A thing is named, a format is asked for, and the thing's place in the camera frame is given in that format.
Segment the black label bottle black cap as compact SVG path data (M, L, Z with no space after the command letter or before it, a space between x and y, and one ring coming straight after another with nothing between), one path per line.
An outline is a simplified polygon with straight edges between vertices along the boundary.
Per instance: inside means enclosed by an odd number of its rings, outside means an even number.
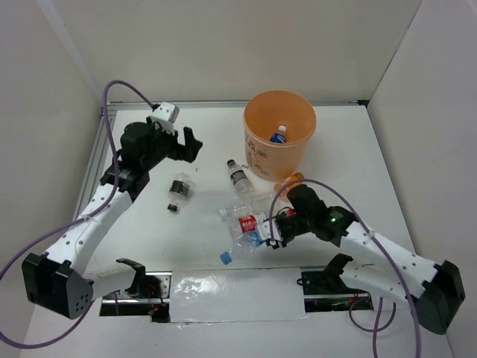
M191 197L193 186L193 180L188 174L178 173L168 191L168 211L178 213Z

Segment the red label bottle red cap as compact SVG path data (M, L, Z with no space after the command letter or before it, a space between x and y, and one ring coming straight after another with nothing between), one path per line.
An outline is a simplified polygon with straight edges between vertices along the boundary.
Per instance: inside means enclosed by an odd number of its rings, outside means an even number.
M238 219L231 219L228 221L228 231L230 237L231 239L236 239L247 232L255 231L259 223L271 219L276 219L276 216L270 218L266 213L253 214Z

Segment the blue label bottle blue cap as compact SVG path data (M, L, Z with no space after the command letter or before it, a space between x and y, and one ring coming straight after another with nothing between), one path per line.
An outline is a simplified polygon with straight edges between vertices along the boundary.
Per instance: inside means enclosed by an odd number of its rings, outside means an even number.
M247 232L232 240L229 249L220 254L220 261L229 265L234 261L247 259L267 241L268 238L264 238L259 231Z

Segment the Pocari Sweat blue label bottle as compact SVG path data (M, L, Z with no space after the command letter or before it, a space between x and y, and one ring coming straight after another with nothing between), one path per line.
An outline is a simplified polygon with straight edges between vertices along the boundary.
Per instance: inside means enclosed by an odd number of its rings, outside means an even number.
M280 125L274 134L270 138L270 142L275 144L286 144L287 137L286 137L287 127L284 125Z

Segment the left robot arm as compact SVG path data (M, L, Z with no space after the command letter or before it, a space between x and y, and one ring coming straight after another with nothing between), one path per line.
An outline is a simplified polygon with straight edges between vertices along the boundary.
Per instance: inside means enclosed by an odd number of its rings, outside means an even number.
M110 228L139 197L150 181L149 172L166 158L191 163L203 144L189 127L178 142L172 123L149 116L127 125L113 164L100 179L89 204L64 234L43 254L22 262L28 300L69 319L76 319L97 298L122 290L137 298L147 289L145 267L119 258L97 272L86 268Z

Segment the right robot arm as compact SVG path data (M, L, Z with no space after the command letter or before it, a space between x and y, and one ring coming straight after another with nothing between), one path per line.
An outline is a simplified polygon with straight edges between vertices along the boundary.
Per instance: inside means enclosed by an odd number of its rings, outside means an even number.
M271 246L284 248L312 233L340 252L326 266L325 283L333 292L362 289L395 304L409 306L419 325L443 335L465 299L458 267L448 260L428 260L369 228L350 204L327 206L309 187L311 180L283 185L295 214L277 215Z

